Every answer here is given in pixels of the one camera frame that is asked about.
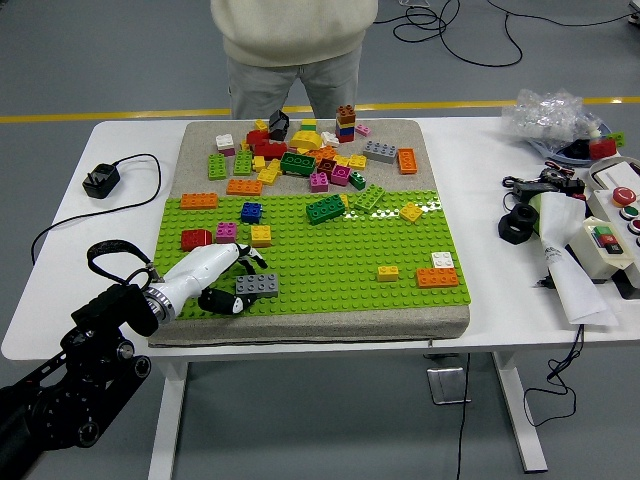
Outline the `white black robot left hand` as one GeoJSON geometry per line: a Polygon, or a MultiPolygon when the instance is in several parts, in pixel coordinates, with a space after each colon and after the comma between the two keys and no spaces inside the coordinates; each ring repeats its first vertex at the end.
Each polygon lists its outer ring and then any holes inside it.
{"type": "Polygon", "coordinates": [[[205,303],[201,306],[203,310],[239,314],[255,301],[255,296],[238,297],[210,286],[236,263],[254,275],[252,262],[260,268],[268,266],[263,256],[250,245],[228,243],[196,247],[161,280],[153,281],[145,295],[149,304],[158,309],[157,317],[164,323],[175,320],[189,299],[201,297],[205,303]]]}

